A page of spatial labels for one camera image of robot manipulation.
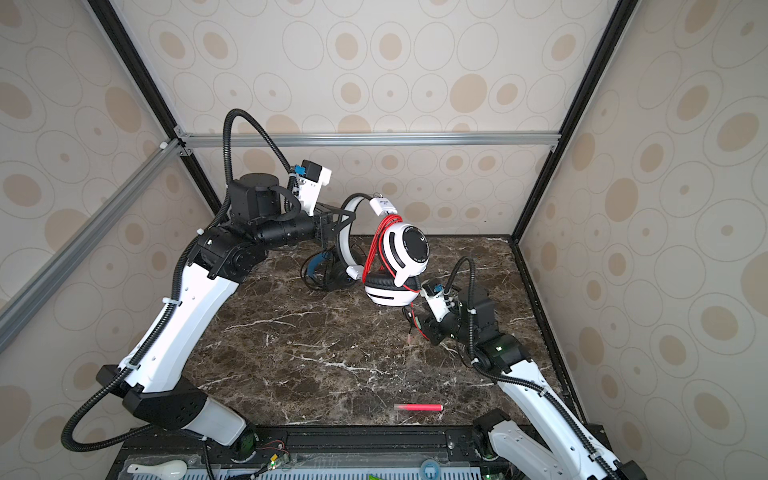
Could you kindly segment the white red headphones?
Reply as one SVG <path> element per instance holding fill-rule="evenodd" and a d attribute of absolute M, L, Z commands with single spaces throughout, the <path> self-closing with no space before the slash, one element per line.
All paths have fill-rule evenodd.
<path fill-rule="evenodd" d="M 418 227 L 404 222 L 392 202 L 381 196 L 363 193 L 350 195 L 342 209 L 354 212 L 367 204 L 380 219 L 366 259 L 358 262 L 351 249 L 351 227 L 341 231 L 337 252 L 347 264 L 347 273 L 363 284 L 373 303 L 388 307 L 406 307 L 419 292 L 419 276 L 426 270 L 430 247 L 426 235 Z"/>

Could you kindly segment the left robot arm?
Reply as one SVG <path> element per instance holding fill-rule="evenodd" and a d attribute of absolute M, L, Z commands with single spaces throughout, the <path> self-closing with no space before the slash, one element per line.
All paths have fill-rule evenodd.
<path fill-rule="evenodd" d="M 246 120 L 270 147 L 289 175 L 287 186 L 269 174 L 234 178 L 232 127 Z M 237 462 L 251 458 L 257 435 L 239 413 L 221 404 L 182 371 L 195 345 L 223 303 L 268 253 L 302 241 L 323 247 L 336 243 L 350 226 L 352 212 L 319 202 L 330 170 L 309 160 L 298 166 L 286 157 L 247 111 L 230 110 L 222 133 L 226 192 L 212 222 L 187 245 L 172 277 L 161 313 L 131 353 L 99 372 L 102 387 L 66 422 L 62 446 L 72 452 L 106 449 L 153 428 L 185 430 L 231 451 Z M 75 439 L 76 427 L 108 395 L 115 395 L 145 426 L 98 442 Z"/>

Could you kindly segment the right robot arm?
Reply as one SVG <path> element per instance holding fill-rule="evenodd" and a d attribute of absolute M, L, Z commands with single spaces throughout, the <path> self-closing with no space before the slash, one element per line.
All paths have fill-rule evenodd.
<path fill-rule="evenodd" d="M 430 280 L 421 295 L 429 315 L 418 326 L 434 345 L 464 346 L 469 366 L 520 408 L 537 432 L 528 435 L 503 413 L 476 420 L 475 445 L 483 458 L 503 458 L 530 479 L 643 479 L 635 462 L 622 462 L 571 412 L 548 384 L 528 350 L 501 331 L 495 303 L 476 280 L 473 258 L 458 260 L 446 282 Z"/>

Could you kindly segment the black blue headphones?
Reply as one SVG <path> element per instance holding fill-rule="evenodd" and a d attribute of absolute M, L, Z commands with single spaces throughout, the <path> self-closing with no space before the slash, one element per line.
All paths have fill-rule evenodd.
<path fill-rule="evenodd" d="M 300 278 L 312 291 L 333 292 L 351 288 L 355 283 L 346 271 L 347 264 L 334 249 L 310 255 L 300 268 Z"/>

